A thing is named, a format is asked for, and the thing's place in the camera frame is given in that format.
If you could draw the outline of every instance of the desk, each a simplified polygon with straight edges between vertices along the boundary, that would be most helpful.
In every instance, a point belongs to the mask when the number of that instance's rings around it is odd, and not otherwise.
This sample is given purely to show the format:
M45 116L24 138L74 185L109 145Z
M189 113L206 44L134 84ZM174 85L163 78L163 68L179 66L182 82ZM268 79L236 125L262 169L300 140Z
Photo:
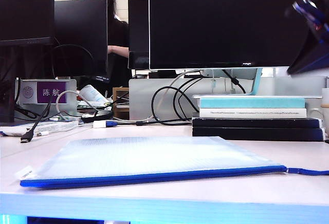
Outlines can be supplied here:
M14 173L38 168L69 140L104 137L191 136L191 126L92 129L34 138L0 138L2 214L132 223L329 223L329 176L269 174L83 189L23 188ZM329 169L324 142L232 141L287 167Z

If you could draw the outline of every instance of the white label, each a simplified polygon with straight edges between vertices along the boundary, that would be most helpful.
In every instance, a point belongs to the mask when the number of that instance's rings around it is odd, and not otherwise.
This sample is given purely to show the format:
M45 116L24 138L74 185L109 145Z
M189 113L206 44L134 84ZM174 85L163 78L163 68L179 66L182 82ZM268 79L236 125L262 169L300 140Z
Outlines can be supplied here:
M33 168L31 166L27 166L23 168L22 170L19 170L17 173L15 173L15 178L19 180L25 179L28 175L30 175L33 172Z

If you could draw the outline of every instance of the book spine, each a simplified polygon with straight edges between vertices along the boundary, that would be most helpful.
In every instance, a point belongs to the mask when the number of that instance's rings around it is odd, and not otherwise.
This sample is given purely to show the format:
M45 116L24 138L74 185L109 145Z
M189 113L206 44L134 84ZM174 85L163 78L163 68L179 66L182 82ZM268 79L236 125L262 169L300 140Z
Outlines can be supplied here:
M201 98L201 108L304 108L304 98Z
M321 128L320 119L220 119L192 118L193 126L261 127L261 128Z
M306 108L200 108L200 117L210 118L306 118Z
M325 133L321 128L237 128L204 127L192 129L192 136L220 136L228 140L260 141L324 141Z

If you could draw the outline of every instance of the book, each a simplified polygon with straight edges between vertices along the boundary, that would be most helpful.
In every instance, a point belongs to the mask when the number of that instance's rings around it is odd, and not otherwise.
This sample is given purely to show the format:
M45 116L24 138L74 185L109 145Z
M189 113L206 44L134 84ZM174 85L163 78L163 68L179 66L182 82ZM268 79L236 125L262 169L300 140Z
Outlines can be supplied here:
M304 98L280 98L280 97L258 97L258 98L200 98L201 108L304 108Z
M204 118L199 113L192 116L192 126L210 127L262 127L262 128L322 128L322 120L301 119L241 119L241 118Z
M324 141L322 128L249 128L194 126L192 136L220 136L229 140Z
M306 108L199 108L200 117L306 118Z
M123 137L66 144L21 186L78 188L286 172L220 137Z

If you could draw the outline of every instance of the plastic document pouch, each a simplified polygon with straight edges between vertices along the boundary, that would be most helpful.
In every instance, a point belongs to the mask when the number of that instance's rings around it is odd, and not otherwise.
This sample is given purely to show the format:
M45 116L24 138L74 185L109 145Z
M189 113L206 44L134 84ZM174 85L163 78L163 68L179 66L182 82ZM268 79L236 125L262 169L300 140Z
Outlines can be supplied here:
M77 188L286 172L220 137L127 137L69 142L21 186Z

